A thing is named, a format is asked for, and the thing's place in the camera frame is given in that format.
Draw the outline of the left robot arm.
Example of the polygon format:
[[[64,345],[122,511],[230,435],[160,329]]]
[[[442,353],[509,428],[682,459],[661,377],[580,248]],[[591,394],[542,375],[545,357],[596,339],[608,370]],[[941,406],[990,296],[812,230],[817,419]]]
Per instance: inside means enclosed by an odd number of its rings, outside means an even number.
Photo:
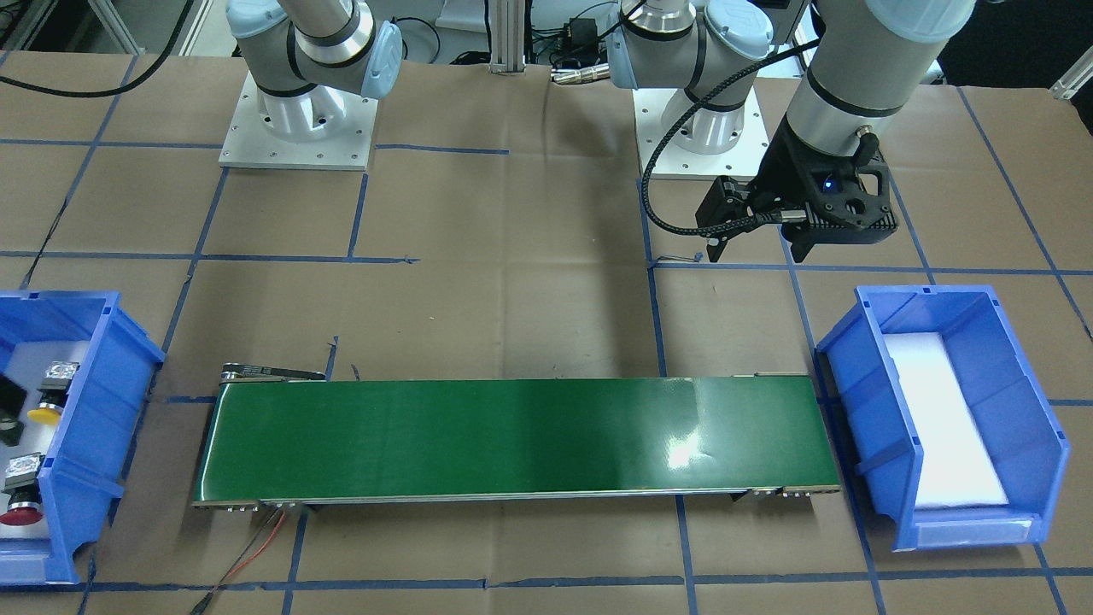
[[[640,172],[639,199],[653,225],[708,241],[712,261],[740,234],[777,225],[801,262],[819,244],[886,240],[898,228],[880,137],[947,43],[967,24],[972,1],[816,1],[816,39],[774,50],[775,27],[750,1],[621,1],[606,45],[618,87],[671,88],[663,137]],[[695,226],[653,210],[658,159],[678,144],[696,155],[734,146],[761,67],[815,55],[749,182],[721,175]]]

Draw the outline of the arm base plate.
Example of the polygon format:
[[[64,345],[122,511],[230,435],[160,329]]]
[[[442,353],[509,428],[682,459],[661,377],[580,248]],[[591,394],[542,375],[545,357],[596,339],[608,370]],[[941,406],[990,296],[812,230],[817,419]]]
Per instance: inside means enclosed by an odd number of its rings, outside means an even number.
[[[640,88],[634,92],[634,118],[639,169],[651,159],[653,149],[687,109],[681,88]],[[654,179],[714,179],[729,175],[753,179],[768,147],[768,133],[757,94],[750,90],[741,108],[718,113],[700,109],[663,149],[653,168]]]
[[[317,86],[298,97],[265,93],[247,74],[219,155],[250,170],[366,172],[379,100]]]

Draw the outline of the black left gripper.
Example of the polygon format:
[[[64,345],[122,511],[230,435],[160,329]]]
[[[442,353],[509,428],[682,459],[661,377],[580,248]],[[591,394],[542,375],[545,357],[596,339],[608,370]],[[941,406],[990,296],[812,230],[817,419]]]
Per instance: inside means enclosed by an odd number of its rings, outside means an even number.
[[[890,172],[870,126],[850,138],[850,154],[828,155],[797,137],[787,120],[749,184],[718,176],[700,203],[696,226],[709,262],[726,243],[759,226],[778,225],[795,262],[820,244],[874,244],[900,227],[891,205]]]

